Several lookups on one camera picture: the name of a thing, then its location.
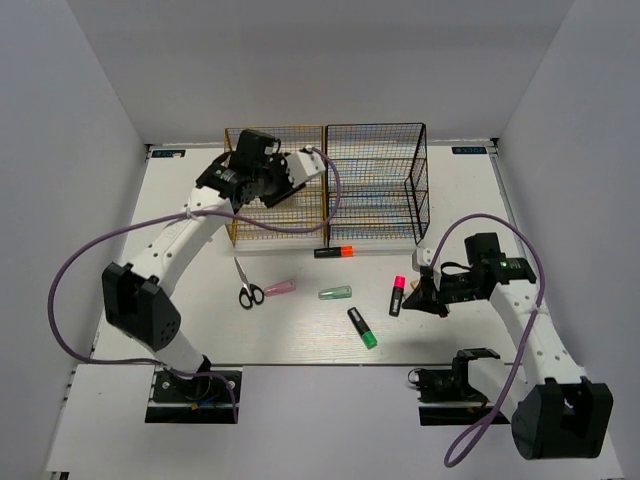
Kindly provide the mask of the black handled scissors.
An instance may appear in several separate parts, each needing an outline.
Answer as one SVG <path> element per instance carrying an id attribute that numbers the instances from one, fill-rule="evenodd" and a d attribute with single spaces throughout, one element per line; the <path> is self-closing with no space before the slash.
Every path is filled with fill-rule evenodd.
<path id="1" fill-rule="evenodd" d="M 249 281 L 243 267 L 237 258 L 234 258 L 237 273 L 239 275 L 242 287 L 238 294 L 238 301 L 245 310 L 251 310 L 254 306 L 264 303 L 264 291 L 256 284 Z"/>

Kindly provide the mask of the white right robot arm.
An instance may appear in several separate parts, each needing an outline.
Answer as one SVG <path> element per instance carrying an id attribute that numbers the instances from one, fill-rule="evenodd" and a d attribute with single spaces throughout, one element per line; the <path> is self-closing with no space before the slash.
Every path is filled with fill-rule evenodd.
<path id="1" fill-rule="evenodd" d="M 611 390 L 591 382 L 569 354 L 526 259 L 502 252 L 494 233 L 475 234 L 464 244 L 465 265 L 416 248 L 412 261 L 420 281 L 403 307 L 446 317 L 453 304 L 488 301 L 517 349 L 518 370 L 502 364 L 492 349 L 463 349 L 454 357 L 451 379 L 431 384 L 436 400 L 484 396 L 509 421 L 527 460 L 598 457 L 613 408 Z"/>

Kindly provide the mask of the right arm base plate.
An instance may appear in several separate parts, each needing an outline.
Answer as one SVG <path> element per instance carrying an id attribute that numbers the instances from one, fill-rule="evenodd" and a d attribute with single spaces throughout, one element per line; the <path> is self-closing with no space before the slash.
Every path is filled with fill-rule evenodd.
<path id="1" fill-rule="evenodd" d="M 451 369 L 414 368 L 407 381 L 418 393 L 419 423 L 431 426 L 471 426 L 492 404 L 471 387 L 458 387 Z"/>

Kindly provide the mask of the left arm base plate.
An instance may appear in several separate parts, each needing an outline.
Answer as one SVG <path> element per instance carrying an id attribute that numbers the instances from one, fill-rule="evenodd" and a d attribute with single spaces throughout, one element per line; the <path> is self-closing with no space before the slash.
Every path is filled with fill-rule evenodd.
<path id="1" fill-rule="evenodd" d="M 221 370 L 240 404 L 242 371 Z M 233 398 L 218 378 L 183 379 L 166 370 L 156 370 L 147 403 L 147 424 L 234 424 Z"/>

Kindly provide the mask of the pink cap black highlighter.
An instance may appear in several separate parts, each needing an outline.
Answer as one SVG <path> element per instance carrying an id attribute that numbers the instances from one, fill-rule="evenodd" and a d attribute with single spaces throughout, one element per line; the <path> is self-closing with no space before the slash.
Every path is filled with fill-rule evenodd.
<path id="1" fill-rule="evenodd" d="M 391 292 L 391 299 L 389 304 L 389 315 L 392 317 L 398 317 L 401 310 L 402 301 L 404 298 L 406 278 L 404 276 L 396 276 Z"/>

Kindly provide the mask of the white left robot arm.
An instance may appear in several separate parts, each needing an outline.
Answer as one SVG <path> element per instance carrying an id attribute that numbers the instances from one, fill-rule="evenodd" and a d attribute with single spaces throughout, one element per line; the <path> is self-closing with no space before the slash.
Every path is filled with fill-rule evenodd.
<path id="1" fill-rule="evenodd" d="M 168 366 L 177 387 L 198 400 L 211 387 L 211 363 L 181 331 L 171 301 L 175 287 L 204 245 L 243 206 L 259 199 L 271 208 L 325 171 L 321 155 L 306 146 L 281 152 L 276 137 L 257 130 L 240 133 L 227 151 L 196 179 L 180 219 L 170 221 L 143 251 L 102 274 L 107 322 Z"/>

